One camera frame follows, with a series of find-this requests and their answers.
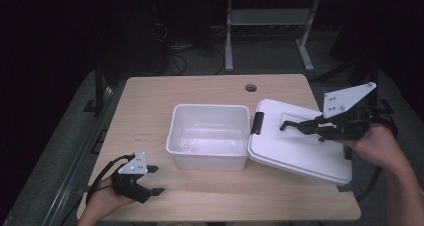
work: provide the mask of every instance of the wooden table top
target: wooden table top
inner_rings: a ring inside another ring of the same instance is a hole
[[[247,84],[257,86],[248,92]],[[360,209],[352,192],[247,160],[240,172],[179,170],[166,151],[172,112],[178,104],[237,104],[253,121],[259,101],[269,98],[318,110],[303,75],[226,75],[140,77],[128,80],[91,184],[107,163],[121,155],[145,152],[159,170],[138,180],[146,188],[163,187],[145,204],[122,207],[105,220],[289,221],[355,220]],[[78,210],[78,217],[85,207]]]

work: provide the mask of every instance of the human arm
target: human arm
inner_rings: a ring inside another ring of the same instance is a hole
[[[374,124],[362,139],[342,143],[385,172],[389,189],[389,225],[424,225],[421,188],[390,129]]]
[[[96,225],[100,219],[108,216],[116,209],[134,202],[132,199],[116,195],[112,187],[110,187],[111,184],[112,179],[110,177],[100,181],[97,187],[99,190],[93,193],[81,215],[78,226]]]

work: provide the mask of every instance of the white metal table leg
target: white metal table leg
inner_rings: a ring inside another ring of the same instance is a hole
[[[233,50],[231,48],[231,0],[228,0],[227,40],[225,42],[225,70],[232,72],[233,69]]]
[[[296,46],[299,50],[300,57],[302,58],[303,64],[305,65],[306,71],[314,71],[314,66],[312,65],[311,59],[309,58],[308,51],[306,51],[305,44],[311,31],[312,23],[314,22],[315,13],[318,7],[319,0],[314,0],[312,2],[311,9],[309,10],[308,17],[305,23],[305,31],[300,39],[296,39]]]

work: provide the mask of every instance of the white bracket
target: white bracket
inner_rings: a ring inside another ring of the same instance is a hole
[[[142,152],[137,157],[135,157],[133,160],[129,161],[127,164],[122,166],[118,170],[119,174],[146,174],[148,173],[147,170],[147,163],[146,163],[146,153]]]
[[[324,94],[322,116],[331,118],[352,108],[377,85],[373,82]]]

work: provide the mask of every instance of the white lid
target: white lid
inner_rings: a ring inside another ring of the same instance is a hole
[[[250,135],[249,158],[337,185],[351,181],[352,162],[344,158],[342,144],[320,142],[318,135],[304,135],[293,127],[280,131],[285,120],[301,122],[321,112],[270,99],[259,102],[256,112],[263,112],[264,117],[259,132]]]

